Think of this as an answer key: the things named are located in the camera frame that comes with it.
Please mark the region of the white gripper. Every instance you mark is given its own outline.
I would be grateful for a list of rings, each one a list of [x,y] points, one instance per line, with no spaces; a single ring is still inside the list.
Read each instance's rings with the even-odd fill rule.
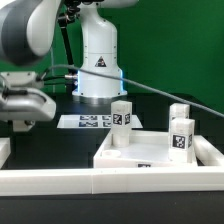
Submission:
[[[56,113],[56,103],[34,88],[6,88],[0,92],[0,120],[50,121]]]

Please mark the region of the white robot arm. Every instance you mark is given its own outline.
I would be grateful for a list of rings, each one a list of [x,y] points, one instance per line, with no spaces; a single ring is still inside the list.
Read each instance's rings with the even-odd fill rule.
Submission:
[[[62,32],[73,96],[112,100],[125,96],[117,65],[117,29],[100,8],[126,8],[138,0],[0,0],[0,61],[30,66],[50,51],[55,28]],[[1,121],[50,121],[56,103],[41,91],[47,74],[32,85],[0,73]]]

